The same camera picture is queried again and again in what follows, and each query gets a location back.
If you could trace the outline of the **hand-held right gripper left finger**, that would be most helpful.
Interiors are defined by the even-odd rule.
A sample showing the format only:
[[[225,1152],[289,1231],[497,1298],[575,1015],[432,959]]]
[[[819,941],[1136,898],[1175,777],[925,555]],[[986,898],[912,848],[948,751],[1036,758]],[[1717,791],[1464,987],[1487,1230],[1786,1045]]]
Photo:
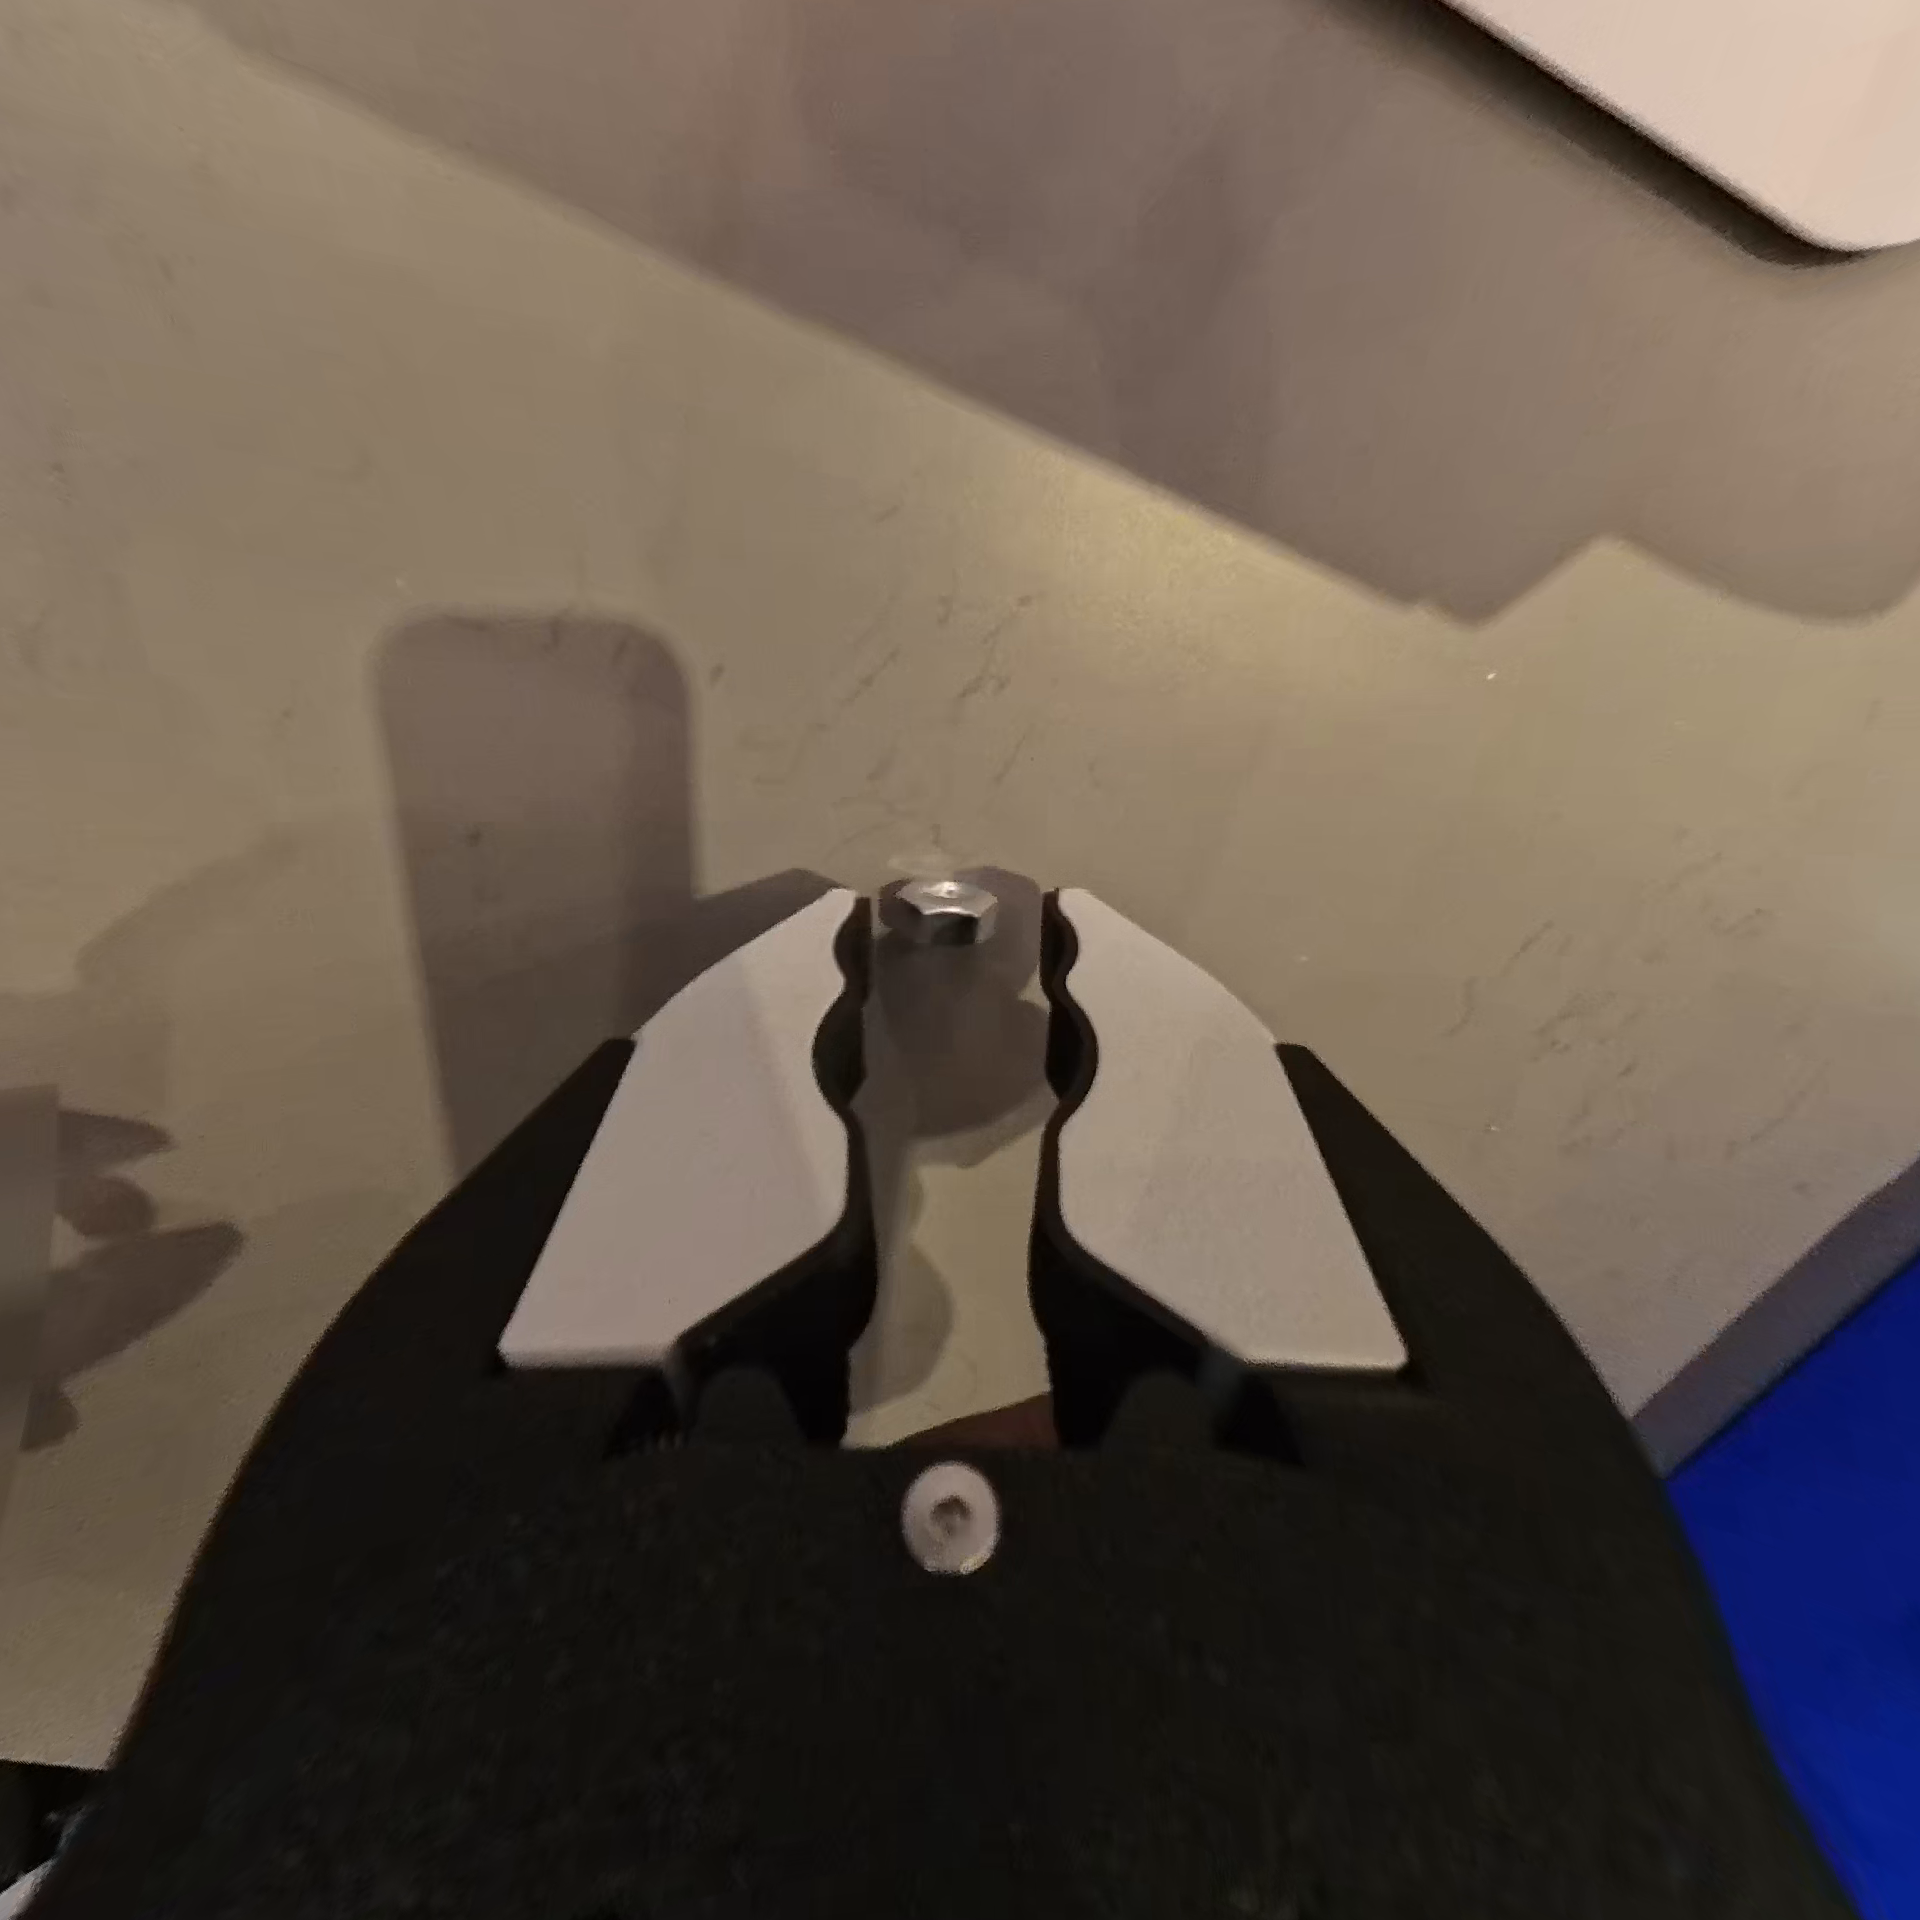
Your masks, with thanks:
[[[690,1423],[766,1373],[827,1447],[878,1299],[866,896],[829,887],[712,962],[631,1036],[499,1336],[514,1372],[638,1372]]]

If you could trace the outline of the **blue plastic bin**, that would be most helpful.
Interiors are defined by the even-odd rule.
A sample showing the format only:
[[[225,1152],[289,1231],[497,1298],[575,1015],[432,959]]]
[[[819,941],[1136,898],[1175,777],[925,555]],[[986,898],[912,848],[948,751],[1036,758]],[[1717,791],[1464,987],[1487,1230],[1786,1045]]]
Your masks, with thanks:
[[[1754,1718],[1864,1916],[1917,1914],[1917,1259],[1804,1259],[1636,1411]]]

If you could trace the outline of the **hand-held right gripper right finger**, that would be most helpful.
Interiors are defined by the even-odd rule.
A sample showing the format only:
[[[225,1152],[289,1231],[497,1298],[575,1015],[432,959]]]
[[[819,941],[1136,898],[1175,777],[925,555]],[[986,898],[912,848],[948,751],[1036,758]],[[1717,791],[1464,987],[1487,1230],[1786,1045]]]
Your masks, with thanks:
[[[1143,1380],[1213,1433],[1281,1440],[1272,1377],[1398,1380],[1408,1341],[1268,1024],[1081,886],[1041,903],[1054,1112],[1027,1299],[1065,1447]]]

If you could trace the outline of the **silver hex bolt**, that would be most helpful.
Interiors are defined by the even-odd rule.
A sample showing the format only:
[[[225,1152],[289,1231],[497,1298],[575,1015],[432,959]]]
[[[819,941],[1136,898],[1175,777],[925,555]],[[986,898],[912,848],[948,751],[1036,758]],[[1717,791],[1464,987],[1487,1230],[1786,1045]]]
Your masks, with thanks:
[[[875,922],[912,947],[977,947],[996,920],[997,896],[971,875],[901,875],[875,896]]]

